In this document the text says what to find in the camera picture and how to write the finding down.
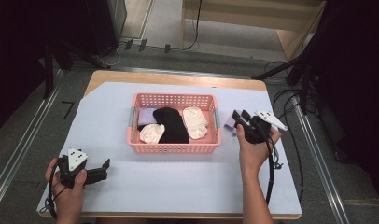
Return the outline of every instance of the basket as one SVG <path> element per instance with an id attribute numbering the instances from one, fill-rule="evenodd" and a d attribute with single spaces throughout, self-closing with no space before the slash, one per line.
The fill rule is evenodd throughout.
<path id="1" fill-rule="evenodd" d="M 198 106 L 208 122 L 207 134 L 197 140 L 189 138 L 189 144 L 144 143 L 140 140 L 137 122 L 140 108 L 148 105 L 158 108 L 168 106 L 176 109 L 181 116 L 185 108 Z M 213 153 L 221 143 L 216 97 L 210 94 L 139 92 L 133 98 L 127 140 L 136 153 Z"/>

